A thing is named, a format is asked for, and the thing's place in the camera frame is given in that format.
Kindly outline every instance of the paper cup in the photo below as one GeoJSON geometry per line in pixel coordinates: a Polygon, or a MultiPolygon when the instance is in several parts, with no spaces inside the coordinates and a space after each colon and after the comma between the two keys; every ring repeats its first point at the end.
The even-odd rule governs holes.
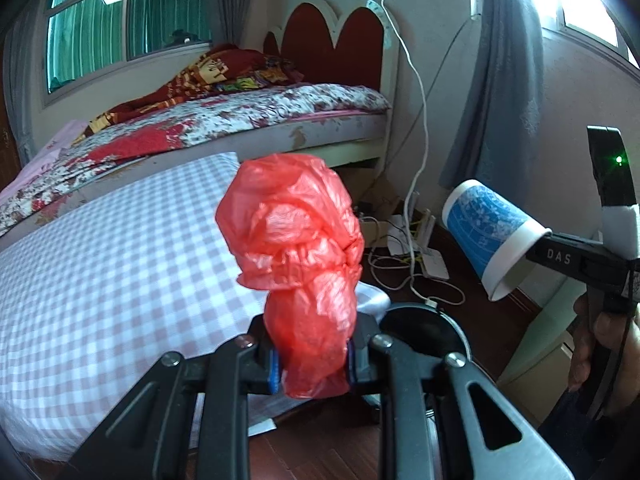
{"type": "Polygon", "coordinates": [[[442,221],[471,261],[489,300],[516,288],[533,268],[527,251],[551,229],[477,180],[453,190],[442,221]]]}

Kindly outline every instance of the power cord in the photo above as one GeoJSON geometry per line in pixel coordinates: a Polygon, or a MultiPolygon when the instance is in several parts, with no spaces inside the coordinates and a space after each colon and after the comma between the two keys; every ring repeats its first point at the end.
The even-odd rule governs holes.
{"type": "Polygon", "coordinates": [[[418,298],[420,298],[423,301],[429,301],[430,298],[424,297],[422,294],[420,294],[420,292],[415,290],[415,287],[414,287],[415,254],[414,254],[413,237],[411,235],[411,230],[409,226],[409,199],[411,198],[411,195],[414,193],[415,186],[418,182],[418,179],[420,178],[421,174],[424,172],[425,168],[427,167],[427,157],[429,155],[429,129],[427,127],[427,95],[426,95],[426,92],[424,91],[424,84],[422,82],[422,78],[420,77],[420,73],[418,72],[418,69],[415,67],[414,62],[411,59],[411,53],[409,53],[409,49],[407,48],[406,43],[404,42],[404,39],[402,38],[402,36],[400,36],[400,33],[398,32],[398,28],[396,27],[396,24],[391,19],[391,15],[389,15],[389,11],[386,10],[385,1],[386,0],[380,0],[380,7],[384,11],[386,18],[391,24],[394,34],[398,38],[398,41],[400,42],[400,45],[404,50],[407,63],[411,67],[411,70],[414,71],[415,76],[418,79],[418,84],[420,85],[420,95],[422,97],[422,127],[424,128],[424,155],[422,156],[422,163],[420,165],[420,169],[418,169],[418,171],[415,173],[414,178],[412,179],[411,185],[409,186],[409,191],[407,192],[406,197],[404,199],[404,205],[402,207],[402,216],[404,218],[404,229],[407,237],[407,243],[409,245],[409,257],[411,258],[411,263],[409,266],[409,278],[407,281],[409,283],[409,287],[411,288],[412,292],[418,298]]]}
{"type": "MultiPolygon", "coordinates": [[[[409,281],[413,281],[415,279],[415,276],[422,276],[422,274],[414,274],[414,270],[411,268],[411,264],[407,263],[406,261],[404,261],[402,258],[398,258],[397,256],[384,256],[384,255],[376,255],[376,247],[379,243],[380,240],[382,240],[383,236],[382,236],[382,229],[380,227],[380,221],[377,218],[374,218],[373,216],[363,216],[360,218],[360,220],[371,220],[373,222],[376,223],[376,238],[375,238],[375,242],[373,243],[371,250],[369,251],[369,255],[367,257],[367,261],[369,263],[369,267],[371,270],[371,275],[373,276],[373,279],[376,280],[376,283],[378,285],[380,285],[382,288],[385,288],[386,290],[401,290],[402,288],[404,288],[406,286],[406,284],[409,281]],[[391,261],[394,262],[396,264],[400,264],[400,265],[389,265],[389,266],[381,266],[378,263],[380,261],[391,261]],[[380,278],[377,276],[376,274],[376,269],[378,270],[406,270],[406,269],[411,269],[410,275],[407,276],[404,280],[402,280],[402,282],[400,283],[400,285],[398,286],[391,286],[391,285],[387,285],[386,283],[384,283],[382,280],[380,280],[380,278]]],[[[402,241],[399,240],[397,237],[393,236],[393,235],[386,235],[386,237],[389,238],[394,238],[396,241],[400,242],[402,244],[402,241]]],[[[412,242],[410,242],[412,251],[413,251],[413,244],[412,242]]],[[[436,301],[437,303],[447,303],[453,306],[459,306],[462,305],[463,303],[465,303],[466,301],[466,295],[464,293],[464,291],[462,291],[460,288],[456,287],[455,285],[453,285],[452,283],[446,282],[445,280],[439,280],[437,278],[428,278],[427,276],[424,276],[426,279],[428,280],[432,280],[434,282],[439,282],[439,283],[443,283],[444,285],[450,286],[451,288],[453,288],[454,290],[458,291],[460,293],[460,296],[462,297],[462,299],[460,301],[449,301],[446,300],[444,298],[439,298],[437,296],[423,296],[419,293],[417,293],[415,291],[415,289],[412,286],[412,291],[414,294],[416,294],[416,296],[418,296],[421,300],[423,301],[436,301]]]]}
{"type": "MultiPolygon", "coordinates": [[[[482,14],[472,14],[471,16],[469,16],[462,23],[462,25],[460,25],[460,28],[458,29],[458,31],[453,35],[453,38],[449,42],[449,46],[447,47],[447,51],[445,52],[444,56],[442,57],[442,60],[440,61],[440,65],[438,66],[438,69],[436,70],[436,75],[433,77],[433,80],[431,81],[431,85],[429,86],[429,89],[427,90],[427,94],[426,94],[427,100],[429,99],[429,97],[431,95],[431,91],[433,91],[433,88],[436,85],[436,82],[438,81],[438,78],[440,76],[440,72],[442,72],[442,69],[444,67],[444,63],[446,62],[447,58],[449,57],[449,53],[451,52],[451,49],[453,48],[454,44],[456,43],[456,40],[458,39],[459,35],[462,33],[462,31],[466,27],[466,24],[469,23],[469,22],[472,22],[474,20],[474,18],[476,18],[478,16],[482,16],[482,14]]],[[[386,169],[389,168],[389,166],[391,166],[391,163],[394,160],[396,160],[396,157],[398,155],[400,155],[400,153],[402,152],[402,149],[404,148],[404,145],[409,140],[409,137],[411,137],[411,134],[413,133],[415,125],[418,123],[418,119],[420,119],[420,114],[422,113],[423,110],[424,110],[424,105],[420,105],[420,109],[418,110],[418,113],[415,115],[414,120],[411,123],[411,126],[406,131],[406,133],[404,134],[404,137],[402,138],[402,141],[400,142],[400,145],[396,149],[395,153],[385,159],[385,167],[382,169],[382,172],[380,173],[380,176],[377,177],[369,185],[369,187],[367,187],[367,189],[364,191],[363,195],[366,194],[368,191],[370,191],[377,184],[377,182],[382,177],[382,175],[384,174],[386,169]]]]}

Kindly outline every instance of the red headboard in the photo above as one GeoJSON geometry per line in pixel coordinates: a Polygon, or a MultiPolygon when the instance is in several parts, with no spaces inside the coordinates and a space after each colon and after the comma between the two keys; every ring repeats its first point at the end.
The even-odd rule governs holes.
{"type": "Polygon", "coordinates": [[[374,5],[357,7],[338,20],[323,0],[304,2],[291,13],[284,32],[267,34],[264,52],[292,60],[305,82],[364,85],[392,102],[398,46],[385,27],[386,16],[374,5]]]}

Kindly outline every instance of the bed frame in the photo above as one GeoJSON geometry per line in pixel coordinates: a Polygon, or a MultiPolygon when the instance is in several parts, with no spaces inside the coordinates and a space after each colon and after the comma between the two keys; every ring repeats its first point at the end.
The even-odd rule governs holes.
{"type": "MultiPolygon", "coordinates": [[[[398,28],[391,13],[389,16],[398,28]]],[[[370,158],[378,158],[379,171],[384,168],[396,98],[399,41],[377,2],[367,0],[338,18],[326,1],[304,1],[288,16],[284,30],[269,31],[264,52],[292,60],[305,82],[363,85],[384,95],[391,108],[383,138],[292,150],[320,156],[331,168],[370,158]]]]}
{"type": "Polygon", "coordinates": [[[0,252],[91,200],[214,153],[236,152],[240,161],[273,152],[309,153],[320,156],[332,168],[377,159],[381,171],[391,130],[399,52],[399,41],[383,9],[368,0],[338,19],[324,0],[302,2],[287,18],[284,30],[269,31],[264,51],[292,60],[305,74],[305,81],[363,85],[378,90],[391,108],[386,114],[291,121],[261,128],[260,143],[254,142],[252,130],[121,165],[14,226],[0,237],[0,252]]]}

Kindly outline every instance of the crumpled plastic bag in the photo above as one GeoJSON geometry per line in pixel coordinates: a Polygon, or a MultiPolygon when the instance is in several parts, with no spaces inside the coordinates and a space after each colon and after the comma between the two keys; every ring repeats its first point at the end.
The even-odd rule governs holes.
{"type": "Polygon", "coordinates": [[[244,162],[216,222],[242,270],[238,283],[269,291],[264,322],[285,393],[346,393],[364,240],[340,177],[311,155],[244,162]]]}

